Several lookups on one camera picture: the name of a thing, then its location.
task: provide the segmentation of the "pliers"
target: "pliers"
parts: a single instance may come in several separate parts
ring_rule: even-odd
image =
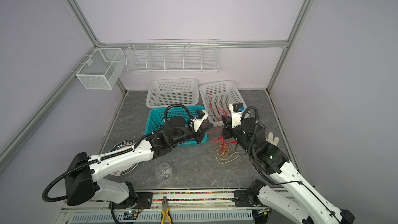
[[[162,200],[162,221],[160,222],[161,224],[164,224],[164,219],[169,219],[169,224],[173,224],[172,218],[170,217],[169,214],[169,207],[167,206],[167,198],[164,196]]]

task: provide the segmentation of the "round plate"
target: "round plate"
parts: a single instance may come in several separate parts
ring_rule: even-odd
[[[124,142],[121,142],[121,143],[118,143],[117,145],[115,145],[109,152],[120,150],[120,149],[126,148],[128,146],[133,146],[135,144],[136,144],[135,141],[131,141],[131,140],[124,141]],[[138,163],[135,163],[132,166],[127,166],[127,167],[122,168],[121,170],[114,171],[114,172],[112,172],[111,175],[115,175],[115,176],[126,175],[128,172],[132,171],[135,167],[137,167],[137,164]]]

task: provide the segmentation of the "wire basket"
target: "wire basket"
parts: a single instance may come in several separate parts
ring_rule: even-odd
[[[196,105],[199,101],[198,87],[196,79],[153,81],[148,90],[147,107],[167,107],[175,103],[185,106]]]
[[[98,47],[76,76],[87,89],[112,89],[125,64],[121,48]]]
[[[199,87],[199,91],[206,111],[209,112],[210,109],[208,120],[213,123],[215,127],[217,126],[217,115],[218,125],[224,125],[221,120],[221,116],[224,115],[224,112],[218,111],[218,109],[224,110],[226,115],[231,116],[231,111],[229,110],[230,103],[242,102],[243,107],[247,108],[246,103],[243,101],[243,98],[239,93],[239,90],[236,88],[235,83],[232,81],[203,84]]]
[[[191,114],[194,114],[197,109],[204,110],[205,108],[203,106],[187,106],[189,112]],[[157,128],[161,127],[164,124],[164,110],[166,107],[162,108],[154,108],[151,111],[149,111],[149,116],[147,119],[147,126],[145,127],[145,133],[151,133],[157,130]],[[174,116],[181,116],[185,119],[185,126],[188,126],[188,114],[185,112],[182,107],[173,107],[167,112],[167,118],[171,119]],[[203,140],[201,143],[205,142],[207,140],[207,133],[203,137]],[[186,141],[185,143],[179,144],[178,146],[192,146],[192,145],[197,145],[197,142],[195,139],[190,139]]]
[[[129,43],[127,71],[144,72],[218,72],[218,44],[206,43]]]

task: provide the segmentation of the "teal plastic basket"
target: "teal plastic basket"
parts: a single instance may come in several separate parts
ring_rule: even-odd
[[[205,107],[203,106],[187,106],[189,112],[191,114],[194,114],[197,109],[202,109],[204,110]],[[151,133],[154,130],[156,130],[156,127],[161,127],[164,124],[164,110],[166,107],[161,107],[161,108],[154,108],[149,112],[149,116],[147,119],[147,126],[145,127],[145,134]],[[167,118],[171,119],[174,116],[181,116],[185,119],[185,126],[188,126],[188,114],[185,112],[182,107],[173,107],[167,112]],[[207,133],[203,137],[203,140],[201,143],[206,142],[207,140]],[[179,144],[178,146],[193,146],[197,145],[196,141],[194,139],[190,139],[186,141],[185,143]]]

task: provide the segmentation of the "white wall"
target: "white wall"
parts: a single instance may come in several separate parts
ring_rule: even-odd
[[[355,223],[397,223],[398,0],[316,0],[271,92],[302,170]]]
[[[72,88],[0,175],[0,223],[52,224],[64,201],[44,202],[47,185],[65,172],[77,153],[92,155],[102,142],[120,100],[117,88]],[[50,197],[65,195],[62,180]]]
[[[234,81],[238,88],[266,88],[282,48],[227,48],[220,49],[218,73],[130,73],[123,71],[121,80],[129,90],[147,90],[151,81],[158,79],[196,78],[199,84]]]
[[[286,40],[304,0],[77,0],[101,42]]]
[[[0,0],[0,149],[91,48],[62,0]]]
[[[62,0],[0,0],[0,149],[90,48]],[[74,83],[0,175],[0,223],[54,223],[62,203],[42,191],[74,155],[96,152],[119,100]],[[63,182],[50,192],[64,194]]]

